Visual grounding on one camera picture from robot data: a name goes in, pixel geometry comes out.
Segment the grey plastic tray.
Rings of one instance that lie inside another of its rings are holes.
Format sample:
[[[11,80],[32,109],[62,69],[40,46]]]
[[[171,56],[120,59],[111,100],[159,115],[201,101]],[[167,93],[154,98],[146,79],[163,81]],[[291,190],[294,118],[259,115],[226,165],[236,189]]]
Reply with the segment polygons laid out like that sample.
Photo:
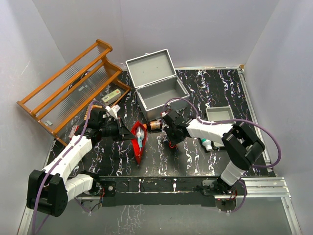
[[[208,121],[222,121],[222,120],[234,119],[234,115],[230,106],[207,107],[206,115],[207,115]],[[212,142],[213,149],[220,148],[220,147],[223,148],[224,146],[220,143]]]

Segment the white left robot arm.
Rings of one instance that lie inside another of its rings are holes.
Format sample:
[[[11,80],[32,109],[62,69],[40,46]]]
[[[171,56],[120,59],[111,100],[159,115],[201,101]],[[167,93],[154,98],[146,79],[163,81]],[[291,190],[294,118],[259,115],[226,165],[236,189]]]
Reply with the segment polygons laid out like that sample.
[[[74,178],[69,176],[82,158],[103,138],[125,141],[133,140],[135,136],[114,110],[94,107],[65,149],[42,170],[31,172],[26,206],[58,217],[67,203],[80,194],[98,195],[102,192],[104,189],[96,173],[85,170]]]

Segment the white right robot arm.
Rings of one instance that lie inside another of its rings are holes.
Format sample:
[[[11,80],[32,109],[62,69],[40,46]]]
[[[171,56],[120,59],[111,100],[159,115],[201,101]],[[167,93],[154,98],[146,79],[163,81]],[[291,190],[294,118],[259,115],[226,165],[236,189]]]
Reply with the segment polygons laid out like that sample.
[[[234,124],[205,123],[200,118],[185,119],[175,110],[162,112],[161,117],[167,125],[164,131],[171,145],[177,145],[186,138],[202,138],[224,146],[230,161],[217,180],[206,187],[213,192],[230,194],[237,181],[265,150],[260,138],[243,121]]]

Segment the red first aid pouch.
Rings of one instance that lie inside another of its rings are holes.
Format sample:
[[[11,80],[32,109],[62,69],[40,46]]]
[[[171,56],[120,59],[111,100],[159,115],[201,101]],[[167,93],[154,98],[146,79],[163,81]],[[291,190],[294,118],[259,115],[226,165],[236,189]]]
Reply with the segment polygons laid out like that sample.
[[[146,143],[147,130],[142,123],[137,121],[131,129],[131,133],[135,136],[135,138],[131,140],[134,150],[134,157],[137,164],[140,164]]]

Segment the brown medicine bottle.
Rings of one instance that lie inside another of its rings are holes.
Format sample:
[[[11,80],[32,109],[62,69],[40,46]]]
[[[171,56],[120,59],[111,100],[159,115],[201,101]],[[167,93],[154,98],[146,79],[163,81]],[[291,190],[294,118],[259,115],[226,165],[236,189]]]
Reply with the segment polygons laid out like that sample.
[[[160,120],[150,121],[147,124],[144,124],[143,126],[149,132],[155,132],[155,131],[161,131],[162,130],[162,122]]]

